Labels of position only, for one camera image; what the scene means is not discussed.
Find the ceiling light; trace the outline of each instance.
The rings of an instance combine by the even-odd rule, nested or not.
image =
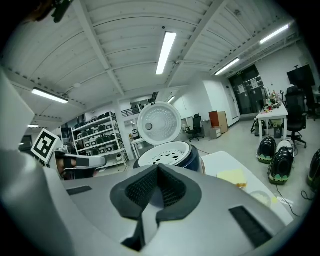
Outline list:
[[[169,99],[168,103],[172,102],[175,99],[176,96],[171,97],[171,99]]]
[[[56,95],[54,95],[54,94],[51,94],[51,93],[49,93],[49,92],[46,92],[46,91],[41,90],[41,89],[38,89],[38,88],[33,88],[32,93],[33,93],[33,94],[36,94],[36,95],[39,95],[39,96],[42,96],[42,97],[45,97],[45,98],[47,98],[47,99],[56,101],[56,102],[63,103],[63,104],[68,103],[68,100],[67,100],[67,99],[64,99],[64,98],[62,98],[62,97],[56,96]]]
[[[226,69],[230,68],[233,64],[236,64],[238,61],[240,61],[239,58],[236,58],[235,60],[233,60],[232,62],[230,62],[228,65],[226,65],[225,67],[221,68],[217,73],[215,73],[215,75],[219,75],[221,74],[223,71],[225,71]]]
[[[161,75],[164,70],[165,66],[171,51],[172,46],[174,45],[174,41],[176,39],[176,33],[165,32],[163,45],[160,53],[160,58],[158,62],[158,67],[156,68],[156,75]]]
[[[276,32],[273,32],[272,34],[268,35],[267,37],[265,37],[264,39],[262,39],[260,41],[260,44],[262,45],[263,43],[265,43],[266,41],[268,41],[269,39],[273,38],[274,36],[280,34],[282,31],[285,31],[289,28],[289,24],[285,25],[284,27],[278,29]]]

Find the black monitor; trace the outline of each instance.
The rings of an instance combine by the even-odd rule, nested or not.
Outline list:
[[[297,68],[287,73],[290,84],[299,88],[315,86],[314,76],[309,65]]]

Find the ceiling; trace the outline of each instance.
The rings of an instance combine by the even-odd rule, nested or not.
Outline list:
[[[271,0],[75,0],[60,23],[48,16],[12,34],[1,63],[42,127],[57,127],[116,99],[188,86],[196,72],[227,74],[299,39],[292,19]],[[177,33],[162,75],[156,75],[165,32]],[[40,87],[68,104],[31,94]]]

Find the poster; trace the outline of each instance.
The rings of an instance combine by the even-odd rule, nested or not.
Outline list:
[[[252,85],[252,89],[256,89],[259,87],[256,79],[251,80],[251,85]]]
[[[243,94],[245,92],[245,88],[242,84],[238,86],[238,89],[239,89],[239,94]]]

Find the gray floor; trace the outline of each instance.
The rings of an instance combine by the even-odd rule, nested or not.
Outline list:
[[[256,158],[260,141],[259,137],[250,133],[252,124],[253,121],[238,122],[218,139],[201,138],[199,142],[193,140],[191,144],[198,148],[201,156],[219,151],[229,153],[262,181],[276,197],[280,197],[276,186],[272,185],[268,180],[268,165],[259,162]],[[304,148],[304,145],[299,142],[296,144],[298,154],[295,158],[290,178],[285,185],[278,186],[282,196],[293,201],[293,212],[299,216],[306,213],[311,205],[310,201],[302,198],[301,191],[306,191],[309,197],[313,195],[306,183],[306,179],[312,157],[320,149],[319,131],[320,120],[313,121],[308,119],[306,129],[301,132],[302,139],[307,142],[307,148]],[[273,130],[270,130],[270,135],[273,136]],[[285,207],[291,213],[290,208],[287,205]]]

